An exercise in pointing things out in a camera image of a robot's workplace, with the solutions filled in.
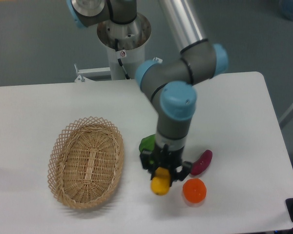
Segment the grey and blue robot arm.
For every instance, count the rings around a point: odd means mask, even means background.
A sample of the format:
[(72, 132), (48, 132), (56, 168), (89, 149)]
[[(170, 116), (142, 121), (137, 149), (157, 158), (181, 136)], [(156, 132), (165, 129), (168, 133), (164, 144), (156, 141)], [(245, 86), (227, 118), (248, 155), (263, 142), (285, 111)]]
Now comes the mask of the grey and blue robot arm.
[(158, 114), (154, 148), (142, 150), (142, 167), (151, 179), (169, 184), (184, 180), (192, 163), (182, 160), (196, 109), (194, 86), (226, 71), (228, 55), (211, 44), (189, 0), (159, 2), (173, 33), (180, 58), (169, 64), (145, 58), (151, 25), (134, 0), (69, 0), (68, 9), (79, 27), (97, 26), (106, 47), (111, 78), (133, 79)]

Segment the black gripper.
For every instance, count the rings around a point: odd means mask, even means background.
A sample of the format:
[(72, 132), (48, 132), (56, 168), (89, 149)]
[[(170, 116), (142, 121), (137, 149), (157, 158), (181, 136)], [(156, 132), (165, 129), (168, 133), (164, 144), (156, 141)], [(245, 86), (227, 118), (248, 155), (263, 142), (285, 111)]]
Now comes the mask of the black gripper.
[[(167, 169), (170, 173), (169, 186), (171, 187), (173, 182), (183, 181), (192, 170), (191, 162), (182, 162), (183, 150), (184, 147), (176, 151), (170, 151), (167, 145), (161, 148), (155, 143), (153, 151), (143, 149), (140, 152), (142, 168), (151, 174), (151, 180), (155, 177), (155, 172), (159, 167)], [(182, 169), (178, 172), (177, 168), (180, 166), (182, 166)]]

